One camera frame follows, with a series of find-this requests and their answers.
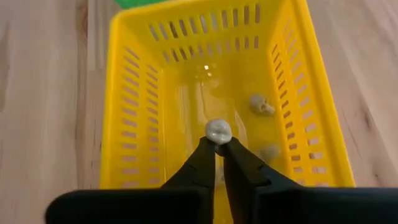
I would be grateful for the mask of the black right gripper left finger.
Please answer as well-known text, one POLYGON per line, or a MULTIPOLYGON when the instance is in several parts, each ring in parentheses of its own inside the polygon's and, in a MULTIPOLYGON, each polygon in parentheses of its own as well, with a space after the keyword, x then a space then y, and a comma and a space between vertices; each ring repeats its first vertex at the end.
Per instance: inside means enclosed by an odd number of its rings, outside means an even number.
POLYGON ((213 224, 215 148, 201 138, 159 188, 65 193, 47 207, 45 224, 213 224))

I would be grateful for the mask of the green plastic basket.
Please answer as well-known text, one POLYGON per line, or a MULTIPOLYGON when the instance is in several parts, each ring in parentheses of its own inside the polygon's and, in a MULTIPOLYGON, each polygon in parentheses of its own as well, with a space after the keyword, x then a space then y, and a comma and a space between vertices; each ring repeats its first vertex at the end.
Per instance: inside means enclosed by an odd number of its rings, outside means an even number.
POLYGON ((159 2, 164 2, 167 0, 113 0, 113 1, 117 3, 122 9, 130 9, 150 4, 157 4, 159 2))

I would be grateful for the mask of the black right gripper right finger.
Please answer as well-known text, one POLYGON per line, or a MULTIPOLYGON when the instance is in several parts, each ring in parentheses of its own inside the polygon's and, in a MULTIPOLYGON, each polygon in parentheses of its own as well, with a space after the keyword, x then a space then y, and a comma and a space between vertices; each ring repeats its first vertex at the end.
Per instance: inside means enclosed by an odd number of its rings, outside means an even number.
POLYGON ((222 153, 234 224, 398 224, 397 188, 304 187, 236 138, 222 153))

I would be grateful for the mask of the yellow plastic basket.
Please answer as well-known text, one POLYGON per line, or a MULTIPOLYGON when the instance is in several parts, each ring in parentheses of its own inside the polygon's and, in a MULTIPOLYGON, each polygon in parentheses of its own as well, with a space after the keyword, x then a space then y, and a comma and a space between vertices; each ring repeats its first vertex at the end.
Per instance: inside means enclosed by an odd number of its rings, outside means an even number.
POLYGON ((307 0, 171 0, 110 25, 100 186, 152 189, 191 156, 212 119, 304 187, 353 187, 307 0), (263 95, 270 116, 249 105, 263 95))

